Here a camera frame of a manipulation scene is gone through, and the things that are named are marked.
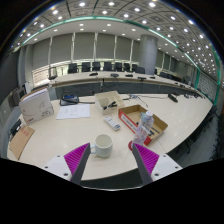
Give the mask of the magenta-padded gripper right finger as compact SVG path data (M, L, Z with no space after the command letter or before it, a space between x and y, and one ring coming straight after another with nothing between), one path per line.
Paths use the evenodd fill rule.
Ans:
M133 145L132 153L144 185L182 169L182 167L167 154L158 155L138 144Z

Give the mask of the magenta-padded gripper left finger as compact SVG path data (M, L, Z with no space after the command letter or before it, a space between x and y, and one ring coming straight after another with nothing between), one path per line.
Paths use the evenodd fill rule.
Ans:
M90 144L84 144L65 155L53 157L43 166L43 170L79 185L90 152Z

